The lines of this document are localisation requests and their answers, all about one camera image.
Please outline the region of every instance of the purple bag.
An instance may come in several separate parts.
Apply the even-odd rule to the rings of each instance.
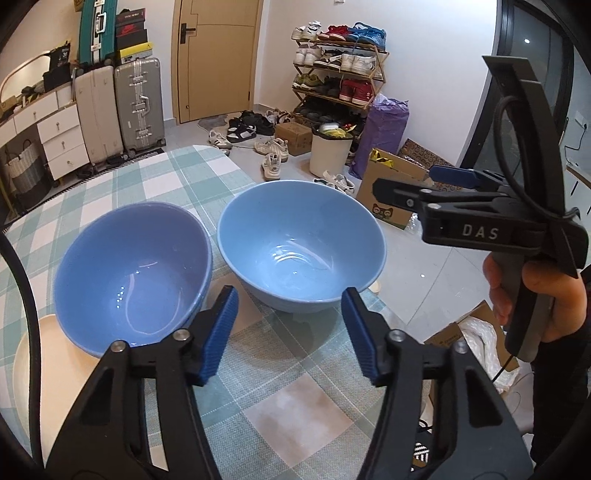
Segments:
[[[363,178],[373,148],[394,154],[398,151],[409,114],[408,102],[378,95],[365,121],[355,162],[349,169],[351,175]]]

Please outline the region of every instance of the wall outlet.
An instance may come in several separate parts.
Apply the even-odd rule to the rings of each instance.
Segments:
[[[585,128],[585,125],[589,125],[585,117],[581,114],[581,112],[577,111],[574,115],[574,121],[577,122],[581,127]]]

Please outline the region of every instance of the silver suitcase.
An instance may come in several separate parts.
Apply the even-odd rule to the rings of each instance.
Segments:
[[[123,144],[130,157],[166,145],[159,59],[135,60],[117,67],[115,95]]]

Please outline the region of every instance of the white wall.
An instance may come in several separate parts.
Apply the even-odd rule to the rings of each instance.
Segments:
[[[388,32],[391,55],[383,93],[409,100],[404,138],[458,162],[486,82],[482,55],[492,52],[496,0],[266,1],[269,16],[256,103],[285,110],[296,106],[291,91],[294,27],[311,20],[321,21],[324,28],[363,21]]]

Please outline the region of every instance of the table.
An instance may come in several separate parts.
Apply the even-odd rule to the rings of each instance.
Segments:
[[[170,202],[198,216],[211,236],[213,278],[207,302],[224,284],[240,311],[217,376],[195,388],[218,468],[225,479],[354,479],[378,419],[383,389],[359,369],[339,309],[277,312],[250,296],[215,241],[225,205],[253,186],[223,152],[181,148],[109,170],[18,220],[7,233],[23,262],[40,316],[54,313],[53,281],[69,245],[100,215],[145,200]],[[22,303],[0,267],[0,413],[28,447],[14,407],[12,364],[26,331]],[[362,293],[391,327],[404,324],[376,295]],[[150,446],[161,444],[155,383],[147,381]]]

